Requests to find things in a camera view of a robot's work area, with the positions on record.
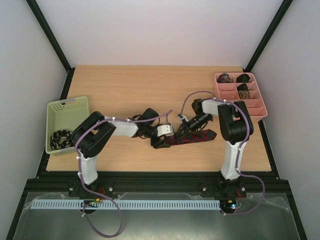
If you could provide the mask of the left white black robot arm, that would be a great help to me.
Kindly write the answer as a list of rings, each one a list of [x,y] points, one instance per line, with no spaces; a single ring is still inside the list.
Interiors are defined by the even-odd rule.
[[[155,149],[169,148],[166,137],[174,134],[168,116],[172,112],[159,115],[151,108],[140,115],[121,119],[104,116],[95,111],[87,117],[71,134],[71,140],[78,154],[78,177],[85,185],[90,185],[98,178],[98,154],[108,140],[114,136],[150,139]]]

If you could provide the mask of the red navy striped tie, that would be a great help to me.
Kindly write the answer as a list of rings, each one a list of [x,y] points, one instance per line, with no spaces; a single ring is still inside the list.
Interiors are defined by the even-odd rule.
[[[165,137],[164,141],[171,146],[202,143],[213,141],[217,136],[217,133],[211,129],[201,130],[197,132],[197,135],[193,137],[176,138],[176,135]]]

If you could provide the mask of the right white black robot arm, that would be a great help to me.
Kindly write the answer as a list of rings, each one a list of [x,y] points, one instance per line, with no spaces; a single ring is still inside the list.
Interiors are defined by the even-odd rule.
[[[203,128],[218,117],[219,129],[225,140],[225,155],[220,178],[217,183],[218,191],[229,196],[241,185],[241,163],[245,146],[254,132],[253,123],[244,101],[230,102],[220,99],[196,99],[192,103],[195,117],[190,120],[183,118],[181,125],[174,135],[176,144],[199,143],[210,141],[217,135],[212,130]]]

